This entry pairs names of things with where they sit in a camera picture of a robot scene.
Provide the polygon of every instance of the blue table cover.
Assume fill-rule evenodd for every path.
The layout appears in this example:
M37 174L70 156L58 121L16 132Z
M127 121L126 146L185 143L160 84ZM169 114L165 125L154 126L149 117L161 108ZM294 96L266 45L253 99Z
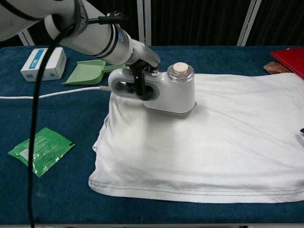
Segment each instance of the blue table cover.
M34 47L0 50L0 96L32 95L20 69ZM273 59L270 52L287 47L152 47L160 70L186 62L196 73L261 76ZM81 88L63 86L77 61L91 60L64 48L61 80L42 82L41 94ZM104 77L100 85L107 84ZM88 177L95 169L92 145L108 113L110 93L81 92L39 102L38 127L48 127L76 144L41 178L34 176L33 210L39 224L189 224L304 223L304 201L277 204L204 204L110 197L92 191ZM0 100L0 225L28 224L27 167L8 155L29 138L31 100Z

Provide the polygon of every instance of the green dustpan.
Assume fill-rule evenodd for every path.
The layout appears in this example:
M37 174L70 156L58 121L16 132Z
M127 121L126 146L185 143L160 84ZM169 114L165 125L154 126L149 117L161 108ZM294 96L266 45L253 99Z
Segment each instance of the green dustpan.
M106 66L102 60L80 61L65 85L95 85L100 83L104 73L115 69L129 69L125 64Z

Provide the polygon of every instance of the robotic arm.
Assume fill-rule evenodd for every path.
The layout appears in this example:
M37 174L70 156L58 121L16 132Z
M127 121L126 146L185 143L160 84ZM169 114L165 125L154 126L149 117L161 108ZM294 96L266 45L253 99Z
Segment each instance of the robotic arm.
M100 16L105 17L86 0L1 0L0 41L42 19L53 39L61 30L75 24L72 34L61 44L111 64L129 64L137 96L148 100L144 72L158 66L159 56L143 43L131 39L118 24L88 25L90 19Z

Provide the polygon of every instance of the red folder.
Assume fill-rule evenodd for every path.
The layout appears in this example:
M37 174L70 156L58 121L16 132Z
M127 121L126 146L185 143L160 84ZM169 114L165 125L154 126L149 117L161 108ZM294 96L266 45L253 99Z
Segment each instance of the red folder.
M304 47L273 51L271 56L304 80Z

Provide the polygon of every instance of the brown object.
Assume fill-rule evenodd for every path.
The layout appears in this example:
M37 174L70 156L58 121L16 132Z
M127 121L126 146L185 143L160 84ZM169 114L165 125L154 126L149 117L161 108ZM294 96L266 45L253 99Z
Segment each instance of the brown object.
M280 73L292 73L291 70L289 70L284 65L282 65L281 63L278 63L278 62L270 62L270 63L266 64L263 68L266 71L268 71L269 73L271 73L272 75L280 74Z

